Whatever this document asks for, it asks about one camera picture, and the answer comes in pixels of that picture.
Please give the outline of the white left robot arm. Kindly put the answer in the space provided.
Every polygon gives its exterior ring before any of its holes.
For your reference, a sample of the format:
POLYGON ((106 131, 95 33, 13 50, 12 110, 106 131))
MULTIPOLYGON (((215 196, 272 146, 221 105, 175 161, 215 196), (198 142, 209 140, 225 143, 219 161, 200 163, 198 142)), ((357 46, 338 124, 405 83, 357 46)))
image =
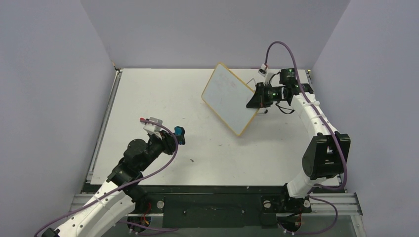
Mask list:
POLYGON ((41 228, 41 237, 100 237, 125 215, 142 212, 147 207, 146 191, 139 182, 146 179, 143 171, 161 154, 175 157, 178 146, 185 144, 185 130, 159 131, 148 141, 129 142, 120 159, 99 190, 81 208, 71 211, 68 220, 53 229, 41 228))

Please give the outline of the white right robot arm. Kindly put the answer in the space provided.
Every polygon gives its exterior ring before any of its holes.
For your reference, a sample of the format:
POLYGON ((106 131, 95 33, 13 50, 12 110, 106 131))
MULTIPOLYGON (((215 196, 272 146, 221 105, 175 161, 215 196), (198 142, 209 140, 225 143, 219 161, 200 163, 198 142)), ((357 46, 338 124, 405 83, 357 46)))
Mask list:
POLYGON ((324 186, 322 182, 347 173, 346 162, 350 137, 331 125, 316 100, 308 83, 297 79, 294 68, 275 73, 263 64, 258 73, 265 79, 255 85, 255 92, 247 102, 251 109, 268 108, 285 101, 303 122, 311 141, 302 157, 302 171, 286 184, 287 192, 279 196, 279 206, 291 211, 298 205, 298 198, 306 197, 313 188, 340 190, 340 186, 324 186))

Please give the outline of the yellow framed whiteboard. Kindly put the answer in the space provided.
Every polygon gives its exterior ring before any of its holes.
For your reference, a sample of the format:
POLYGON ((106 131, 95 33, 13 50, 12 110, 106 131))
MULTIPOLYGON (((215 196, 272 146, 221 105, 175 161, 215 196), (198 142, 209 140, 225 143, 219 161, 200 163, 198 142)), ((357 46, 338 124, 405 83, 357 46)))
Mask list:
POLYGON ((236 135, 241 136, 259 109, 247 108, 254 90, 224 64, 214 68, 201 99, 236 135))

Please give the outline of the blue whiteboard eraser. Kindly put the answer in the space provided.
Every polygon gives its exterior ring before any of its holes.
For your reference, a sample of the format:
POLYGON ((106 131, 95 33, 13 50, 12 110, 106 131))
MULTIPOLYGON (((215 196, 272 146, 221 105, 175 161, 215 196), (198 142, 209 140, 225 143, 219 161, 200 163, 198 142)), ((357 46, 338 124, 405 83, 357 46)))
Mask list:
POLYGON ((175 136, 183 136, 185 134, 185 130, 181 126, 176 126, 174 128, 174 134, 175 134, 175 136))

